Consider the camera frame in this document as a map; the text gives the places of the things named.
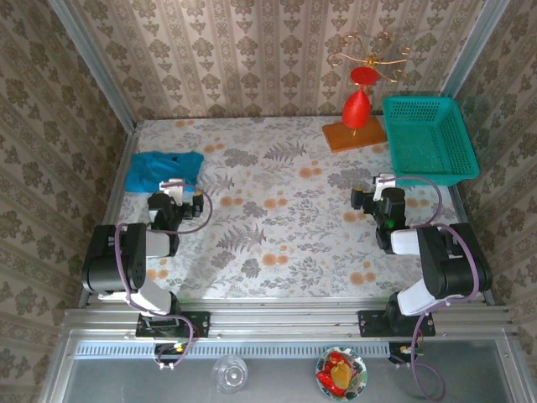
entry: green plastic basket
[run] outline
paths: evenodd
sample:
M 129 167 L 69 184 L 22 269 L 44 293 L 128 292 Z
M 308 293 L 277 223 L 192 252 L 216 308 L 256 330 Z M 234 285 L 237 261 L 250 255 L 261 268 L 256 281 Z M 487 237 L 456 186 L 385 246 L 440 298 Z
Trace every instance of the green plastic basket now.
M 383 112 L 395 175 L 423 176 L 440 186 L 479 175 L 472 143 L 453 99 L 386 97 Z

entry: gold wire decoration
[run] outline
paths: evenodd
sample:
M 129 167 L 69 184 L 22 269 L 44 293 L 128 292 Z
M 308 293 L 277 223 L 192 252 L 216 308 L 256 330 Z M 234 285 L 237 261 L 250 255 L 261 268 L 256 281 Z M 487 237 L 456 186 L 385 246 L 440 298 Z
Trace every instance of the gold wire decoration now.
M 359 59 L 357 57 L 352 57 L 352 56 L 347 55 L 347 54 L 345 54 L 343 52 L 333 52 L 333 53 L 330 53 L 328 55 L 328 57 L 326 58 L 326 61 L 330 65 L 333 65 L 333 66 L 340 65 L 341 63 L 343 63 L 343 59 L 341 57 L 338 57 L 338 55 L 340 55 L 340 56 L 343 56 L 343 57 L 345 57 L 345 58 L 347 58 L 349 60 L 353 60 L 353 61 L 363 63 L 366 67 L 374 69 L 380 76 L 384 77 L 386 80 L 388 80 L 390 82 L 403 81 L 406 78 L 406 73 L 403 70 L 394 69 L 393 72 L 392 72 L 393 76 L 388 77 L 388 76 L 384 75 L 383 73 L 381 73 L 380 71 L 378 71 L 377 66 L 378 65 L 396 65 L 398 63 L 404 63 L 405 61 L 412 60 L 415 57 L 415 51 L 412 48 L 409 48 L 408 46 L 402 46 L 401 48 L 399 48 L 399 53 L 401 54 L 403 59 L 392 60 L 392 61 L 384 61 L 382 56 L 389 49 L 391 49 L 391 47 L 394 45 L 394 43 L 395 43 L 394 37 L 390 33 L 386 32 L 386 31 L 383 31 L 383 32 L 377 34 L 376 38 L 378 40 L 381 40 L 381 41 L 385 41 L 385 40 L 388 41 L 389 40 L 388 45 L 386 45 L 379 53 L 375 53 L 375 52 L 368 53 L 366 51 L 365 46 L 363 45 L 362 39 L 360 39 L 360 37 L 358 37 L 357 34 L 349 34 L 349 35 L 347 35 L 345 37 L 341 37 L 340 38 L 340 43 L 341 43 L 342 48 L 346 47 L 346 46 L 349 46 L 352 43 L 353 40 L 357 40 L 358 44 L 360 45 L 360 49 L 362 50 L 362 55 L 365 55 L 365 59 Z

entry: blue cloth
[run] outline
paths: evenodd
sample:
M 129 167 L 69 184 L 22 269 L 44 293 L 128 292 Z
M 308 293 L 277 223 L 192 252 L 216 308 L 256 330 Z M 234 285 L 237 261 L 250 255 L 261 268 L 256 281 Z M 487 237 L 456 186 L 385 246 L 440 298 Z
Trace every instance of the blue cloth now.
M 182 178 L 189 185 L 198 181 L 203 155 L 195 153 L 163 154 L 140 153 L 131 158 L 125 190 L 136 193 L 159 191 L 159 183 L 172 178 Z

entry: wall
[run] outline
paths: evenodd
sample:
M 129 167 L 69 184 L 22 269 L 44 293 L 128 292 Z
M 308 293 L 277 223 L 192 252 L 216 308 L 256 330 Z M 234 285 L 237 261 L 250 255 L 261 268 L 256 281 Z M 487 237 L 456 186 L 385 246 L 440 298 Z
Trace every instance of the wall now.
M 441 89 L 479 14 L 476 0 L 74 0 L 138 120 L 326 115 L 355 91 L 357 64 L 326 62 L 342 36 L 383 30 L 416 50 L 399 92 Z M 393 60 L 396 52 L 388 54 Z M 354 46 L 354 55 L 359 55 Z M 392 69 L 383 68 L 385 73 Z
M 0 401 L 34 401 L 125 134 L 45 1 L 0 1 Z
M 466 209 L 537 377 L 537 2 L 512 0 L 456 97 L 482 174 Z

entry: floral tablecloth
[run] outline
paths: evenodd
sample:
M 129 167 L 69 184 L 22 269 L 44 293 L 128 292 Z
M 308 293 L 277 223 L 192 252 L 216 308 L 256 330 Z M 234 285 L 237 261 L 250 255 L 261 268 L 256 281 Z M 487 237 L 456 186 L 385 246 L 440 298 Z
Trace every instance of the floral tablecloth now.
M 336 118 L 237 118 L 143 123 L 138 152 L 197 151 L 199 186 L 214 201 L 203 230 L 180 237 L 174 258 L 148 259 L 148 276 L 186 298 L 380 297 L 421 276 L 415 256 L 377 246 L 351 188 L 391 171 L 388 144 L 333 154 L 321 127 Z M 407 191 L 410 223 L 436 209 L 434 191 Z M 439 222 L 455 222 L 446 188 Z M 148 194 L 126 193 L 120 222 L 148 222 Z M 181 229 L 199 224 L 186 222 Z

